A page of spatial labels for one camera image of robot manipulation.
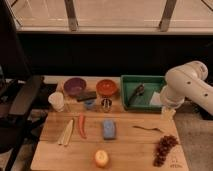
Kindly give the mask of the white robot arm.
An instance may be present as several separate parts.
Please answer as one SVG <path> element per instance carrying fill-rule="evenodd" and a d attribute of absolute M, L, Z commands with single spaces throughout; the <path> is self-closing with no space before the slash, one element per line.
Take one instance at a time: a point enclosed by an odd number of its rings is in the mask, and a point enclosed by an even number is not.
<path fill-rule="evenodd" d="M 166 85 L 160 92 L 163 106 L 177 109 L 186 98 L 196 103 L 204 120 L 213 121 L 213 86 L 205 82 L 208 68 L 201 61 L 191 61 L 169 69 Z"/>

